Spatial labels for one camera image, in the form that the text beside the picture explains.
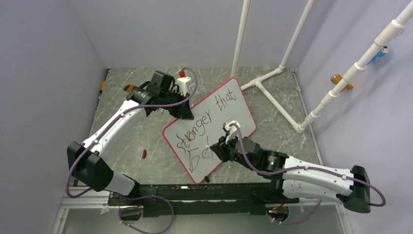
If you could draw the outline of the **red framed whiteboard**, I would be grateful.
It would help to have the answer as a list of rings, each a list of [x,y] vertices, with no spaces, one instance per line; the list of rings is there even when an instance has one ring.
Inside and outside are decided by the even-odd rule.
[[[176,119],[163,129],[163,137],[195,184],[204,181],[220,164],[206,145],[225,135],[223,124],[234,118],[243,136],[257,129],[256,121],[236,78],[230,78],[195,104],[194,120]]]

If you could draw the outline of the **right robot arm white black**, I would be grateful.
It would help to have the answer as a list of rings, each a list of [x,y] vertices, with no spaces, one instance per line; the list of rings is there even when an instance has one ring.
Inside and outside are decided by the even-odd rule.
[[[321,199],[356,212],[371,211],[370,180],[364,167],[330,168],[309,163],[285,153],[263,149],[247,137],[227,141],[223,136],[210,150],[222,161],[234,161],[270,180],[274,202],[284,199]]]

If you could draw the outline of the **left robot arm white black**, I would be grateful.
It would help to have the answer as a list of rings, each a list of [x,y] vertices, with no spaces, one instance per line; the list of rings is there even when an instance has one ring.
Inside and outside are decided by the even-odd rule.
[[[193,120],[190,99],[194,96],[198,79],[195,72],[187,77],[184,67],[179,78],[162,71],[155,71],[152,79],[139,86],[126,85],[128,94],[117,112],[92,136],[82,143],[72,142],[67,148],[69,172],[65,182],[65,193],[70,198],[70,179],[81,181],[88,186],[86,191],[103,190],[118,194],[125,203],[135,204],[141,197],[140,183],[133,178],[117,173],[106,163],[107,156],[127,132],[152,112],[167,110],[177,119]]]

